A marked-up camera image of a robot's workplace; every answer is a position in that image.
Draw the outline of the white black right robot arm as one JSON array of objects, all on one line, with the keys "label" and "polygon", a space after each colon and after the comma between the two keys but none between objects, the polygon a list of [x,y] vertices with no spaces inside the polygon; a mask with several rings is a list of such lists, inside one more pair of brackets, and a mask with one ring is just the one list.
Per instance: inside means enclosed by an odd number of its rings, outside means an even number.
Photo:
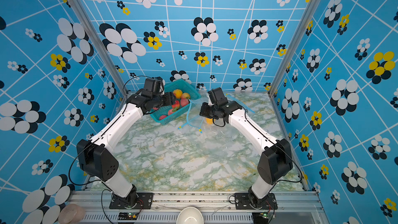
[{"label": "white black right robot arm", "polygon": [[203,103],[200,116],[223,120],[238,130],[260,155],[257,165],[258,178],[248,190],[252,207],[260,208],[268,201],[268,195],[278,181],[293,169],[291,145],[286,139],[277,139],[263,130],[235,101],[224,105]]}]

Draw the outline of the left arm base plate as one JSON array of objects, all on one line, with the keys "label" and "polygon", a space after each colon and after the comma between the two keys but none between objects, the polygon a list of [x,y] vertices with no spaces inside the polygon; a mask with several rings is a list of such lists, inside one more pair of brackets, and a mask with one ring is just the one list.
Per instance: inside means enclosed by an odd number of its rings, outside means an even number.
[{"label": "left arm base plate", "polygon": [[133,192],[126,198],[112,194],[110,209],[151,209],[154,193],[152,192]]}]

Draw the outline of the teal plastic mesh basket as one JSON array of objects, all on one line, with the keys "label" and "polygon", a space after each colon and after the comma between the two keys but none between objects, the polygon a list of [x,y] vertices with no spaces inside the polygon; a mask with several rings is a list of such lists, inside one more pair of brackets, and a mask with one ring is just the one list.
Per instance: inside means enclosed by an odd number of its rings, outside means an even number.
[{"label": "teal plastic mesh basket", "polygon": [[181,91],[181,97],[176,99],[171,106],[162,106],[153,114],[151,118],[162,125],[166,125],[172,120],[186,113],[192,100],[199,100],[201,95],[185,80],[175,80],[165,86],[165,92],[173,93],[176,90]]}]

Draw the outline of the clear zip bag blue zipper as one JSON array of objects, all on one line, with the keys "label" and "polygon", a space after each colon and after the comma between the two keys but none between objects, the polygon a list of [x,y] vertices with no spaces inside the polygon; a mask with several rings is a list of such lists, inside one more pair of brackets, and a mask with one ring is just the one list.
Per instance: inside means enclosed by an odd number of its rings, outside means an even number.
[{"label": "clear zip bag blue zipper", "polygon": [[[253,111],[250,107],[248,107],[243,101],[237,99],[237,98],[234,97],[232,94],[227,93],[227,94],[226,94],[226,97],[227,97],[227,99],[228,99],[229,101],[235,101],[235,102],[237,102],[239,105],[241,105],[241,106],[246,110],[246,112],[253,113],[253,114],[255,113],[255,111]],[[190,118],[191,110],[192,110],[194,107],[201,105],[202,103],[205,103],[205,100],[204,100],[203,98],[201,98],[201,99],[199,99],[199,100],[189,100],[189,104],[187,105],[188,110],[187,110],[187,112],[186,112],[186,122],[185,122],[184,124],[180,125],[180,126],[177,128],[178,130],[181,130],[181,129],[184,128],[185,126],[190,126],[190,127],[196,128],[200,133],[203,133],[203,123],[204,123],[204,122],[206,122],[206,123],[209,124],[209,125],[215,125],[212,119],[206,118],[206,117],[204,117],[204,118],[201,120],[201,122],[200,122],[199,125],[194,125],[194,124],[193,124],[193,122],[194,122],[197,118],[199,118],[200,115],[197,114],[197,115],[195,115],[194,117]]]}]

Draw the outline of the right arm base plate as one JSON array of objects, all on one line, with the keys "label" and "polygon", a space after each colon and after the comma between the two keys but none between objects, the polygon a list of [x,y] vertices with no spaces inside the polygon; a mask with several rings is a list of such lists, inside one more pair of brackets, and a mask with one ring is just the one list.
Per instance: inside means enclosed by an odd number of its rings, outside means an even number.
[{"label": "right arm base plate", "polygon": [[277,210],[278,205],[273,193],[267,194],[264,198],[258,199],[252,193],[235,193],[234,204],[238,210]]}]

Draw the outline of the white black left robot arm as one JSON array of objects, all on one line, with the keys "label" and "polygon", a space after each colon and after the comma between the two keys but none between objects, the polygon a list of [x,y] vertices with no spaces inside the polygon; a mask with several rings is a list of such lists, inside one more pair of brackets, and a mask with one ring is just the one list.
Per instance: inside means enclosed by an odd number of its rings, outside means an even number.
[{"label": "white black left robot arm", "polygon": [[114,150],[130,127],[153,108],[171,106],[176,98],[172,92],[149,91],[131,95],[120,112],[98,134],[81,140],[77,148],[80,168],[99,179],[112,193],[116,208],[133,208],[138,202],[136,187],[120,172]]}]

